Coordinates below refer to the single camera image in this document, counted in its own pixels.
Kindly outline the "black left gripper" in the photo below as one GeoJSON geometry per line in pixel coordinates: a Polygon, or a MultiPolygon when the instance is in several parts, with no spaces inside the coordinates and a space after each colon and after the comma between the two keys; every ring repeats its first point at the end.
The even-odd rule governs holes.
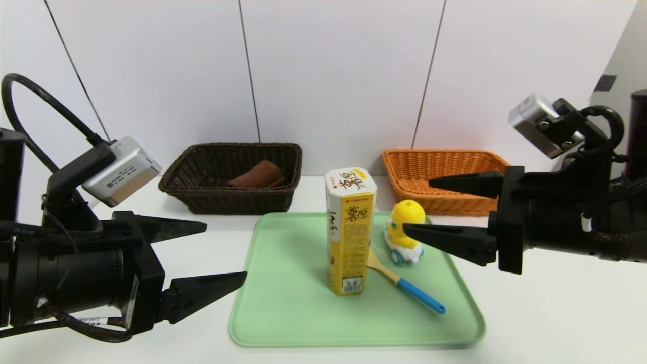
{"type": "Polygon", "coordinates": [[[200,234],[207,224],[117,211],[95,220],[99,235],[37,228],[17,232],[13,249],[13,327],[16,335],[67,327],[86,336],[118,336],[74,314],[103,306],[120,310],[107,324],[125,336],[152,329],[159,321],[176,324],[235,292],[247,272],[171,280],[162,292],[165,271],[152,243],[200,234]]]}

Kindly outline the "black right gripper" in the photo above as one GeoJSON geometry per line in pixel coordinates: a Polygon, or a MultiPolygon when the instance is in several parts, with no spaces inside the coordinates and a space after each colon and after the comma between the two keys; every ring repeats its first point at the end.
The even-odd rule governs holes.
{"type": "Polygon", "coordinates": [[[501,271],[522,274],[525,251],[533,248],[601,257],[602,245],[581,226],[584,207],[598,196],[585,172],[481,172],[437,177],[431,188],[485,198],[499,197],[488,232],[478,226],[403,225],[407,235],[439,251],[486,266],[497,259],[501,271]]]}

